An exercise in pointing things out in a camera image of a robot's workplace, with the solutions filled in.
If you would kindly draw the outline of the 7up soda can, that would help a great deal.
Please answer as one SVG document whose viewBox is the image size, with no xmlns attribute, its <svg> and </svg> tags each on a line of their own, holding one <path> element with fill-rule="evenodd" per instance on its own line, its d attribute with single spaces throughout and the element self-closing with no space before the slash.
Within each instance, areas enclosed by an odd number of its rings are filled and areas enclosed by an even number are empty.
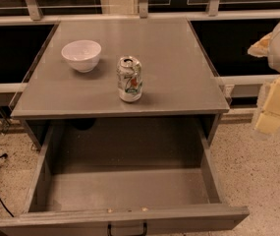
<svg viewBox="0 0 280 236">
<path fill-rule="evenodd" d="M 125 102 L 135 102 L 142 95 L 141 63 L 134 56 L 123 56 L 117 64 L 118 92 Z"/>
</svg>

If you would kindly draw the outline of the open grey top drawer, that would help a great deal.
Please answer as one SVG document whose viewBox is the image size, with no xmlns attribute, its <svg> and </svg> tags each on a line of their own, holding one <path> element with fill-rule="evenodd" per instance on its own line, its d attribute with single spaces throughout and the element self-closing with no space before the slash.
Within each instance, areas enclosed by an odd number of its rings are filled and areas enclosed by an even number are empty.
<svg viewBox="0 0 280 236">
<path fill-rule="evenodd" d="M 224 199 L 195 117 L 98 119 L 49 127 L 21 214 L 7 236 L 107 236 L 109 223 L 147 224 L 146 236 L 230 230 L 249 210 Z"/>
</svg>

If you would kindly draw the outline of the grey cabinet with top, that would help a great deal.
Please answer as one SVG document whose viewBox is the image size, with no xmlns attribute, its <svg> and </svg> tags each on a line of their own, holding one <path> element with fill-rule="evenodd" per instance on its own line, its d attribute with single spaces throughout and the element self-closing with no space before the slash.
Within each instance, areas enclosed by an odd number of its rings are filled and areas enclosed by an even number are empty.
<svg viewBox="0 0 280 236">
<path fill-rule="evenodd" d="M 101 47 L 92 71 L 67 62 L 66 47 Z M 201 115 L 212 137 L 229 109 L 186 19 L 62 22 L 28 81 L 12 116 L 21 120 Z"/>
</svg>

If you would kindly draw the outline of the white ceramic bowl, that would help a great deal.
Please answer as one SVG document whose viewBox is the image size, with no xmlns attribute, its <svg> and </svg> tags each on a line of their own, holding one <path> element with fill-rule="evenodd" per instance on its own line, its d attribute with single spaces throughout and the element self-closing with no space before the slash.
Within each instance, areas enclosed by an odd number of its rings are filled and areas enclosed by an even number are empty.
<svg viewBox="0 0 280 236">
<path fill-rule="evenodd" d="M 65 45 L 61 55 L 74 70 L 86 73 L 92 71 L 99 62 L 101 46 L 92 40 L 76 40 Z"/>
</svg>

